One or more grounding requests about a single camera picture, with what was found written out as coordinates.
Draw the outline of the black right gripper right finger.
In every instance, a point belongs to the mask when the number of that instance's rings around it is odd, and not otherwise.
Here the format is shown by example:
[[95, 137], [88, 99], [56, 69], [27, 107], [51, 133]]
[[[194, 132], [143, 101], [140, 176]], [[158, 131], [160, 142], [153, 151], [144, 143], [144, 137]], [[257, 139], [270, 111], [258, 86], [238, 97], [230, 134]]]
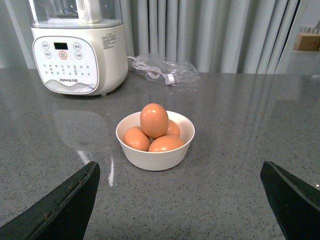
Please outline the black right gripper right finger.
[[287, 240], [320, 238], [320, 191], [271, 161], [260, 179], [273, 214]]

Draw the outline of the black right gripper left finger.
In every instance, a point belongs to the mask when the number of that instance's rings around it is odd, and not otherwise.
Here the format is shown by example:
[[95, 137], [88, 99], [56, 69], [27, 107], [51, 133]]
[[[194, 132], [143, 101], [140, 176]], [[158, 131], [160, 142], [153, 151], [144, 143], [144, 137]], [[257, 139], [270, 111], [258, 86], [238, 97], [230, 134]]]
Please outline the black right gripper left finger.
[[81, 240], [91, 217], [100, 166], [91, 161], [0, 228], [2, 240]]

